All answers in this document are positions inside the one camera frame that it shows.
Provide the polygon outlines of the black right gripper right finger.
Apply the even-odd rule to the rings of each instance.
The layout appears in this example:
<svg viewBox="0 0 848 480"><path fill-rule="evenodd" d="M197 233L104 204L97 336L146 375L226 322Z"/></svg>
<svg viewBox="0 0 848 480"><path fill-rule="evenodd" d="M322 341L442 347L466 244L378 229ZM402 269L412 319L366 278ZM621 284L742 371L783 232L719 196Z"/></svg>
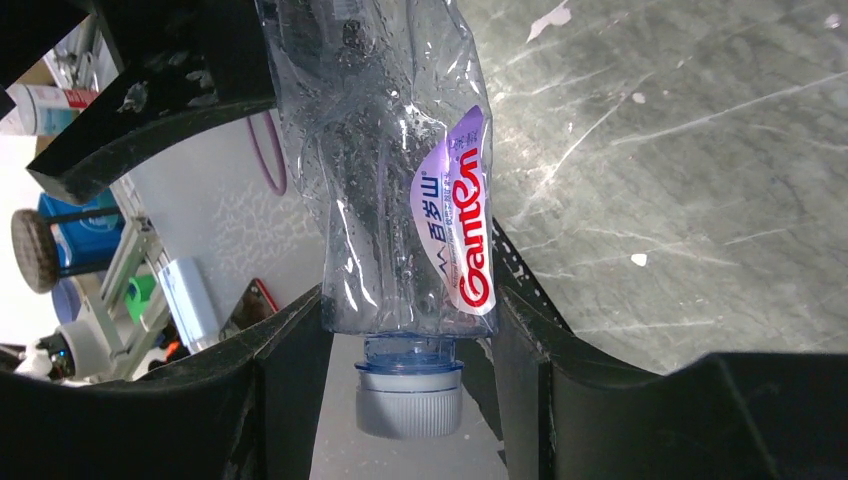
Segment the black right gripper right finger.
<svg viewBox="0 0 848 480"><path fill-rule="evenodd" d="M843 479L843 354L712 353L666 376L498 292L492 352L513 479Z"/></svg>

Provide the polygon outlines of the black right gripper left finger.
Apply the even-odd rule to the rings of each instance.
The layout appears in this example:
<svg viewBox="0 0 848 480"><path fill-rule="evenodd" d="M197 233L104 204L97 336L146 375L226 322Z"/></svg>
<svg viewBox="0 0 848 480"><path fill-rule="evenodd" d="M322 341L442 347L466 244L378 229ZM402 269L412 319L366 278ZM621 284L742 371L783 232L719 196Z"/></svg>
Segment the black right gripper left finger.
<svg viewBox="0 0 848 480"><path fill-rule="evenodd" d="M142 378L1 377L5 479L306 479L333 337L313 288Z"/></svg>

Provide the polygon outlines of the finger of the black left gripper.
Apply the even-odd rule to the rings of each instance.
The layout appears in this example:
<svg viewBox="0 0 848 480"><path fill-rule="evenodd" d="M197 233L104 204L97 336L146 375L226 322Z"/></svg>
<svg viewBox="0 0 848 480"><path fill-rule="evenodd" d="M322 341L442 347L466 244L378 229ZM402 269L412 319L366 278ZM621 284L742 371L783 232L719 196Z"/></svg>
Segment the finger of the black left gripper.
<svg viewBox="0 0 848 480"><path fill-rule="evenodd" d="M118 75L27 166L43 190L84 204L196 134L271 109L274 91L252 1L29 1L32 31L97 21Z"/></svg>

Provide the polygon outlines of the white cap clear bottle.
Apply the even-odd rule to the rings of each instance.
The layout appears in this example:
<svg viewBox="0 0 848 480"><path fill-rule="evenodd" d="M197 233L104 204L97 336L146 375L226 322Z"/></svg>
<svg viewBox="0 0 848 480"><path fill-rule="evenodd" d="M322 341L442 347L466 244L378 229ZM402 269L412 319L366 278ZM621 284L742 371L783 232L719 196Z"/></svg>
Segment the white cap clear bottle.
<svg viewBox="0 0 848 480"><path fill-rule="evenodd" d="M323 327L359 336L366 434L461 423L461 338L496 333L492 113L454 1L260 1L292 182L326 241Z"/></svg>

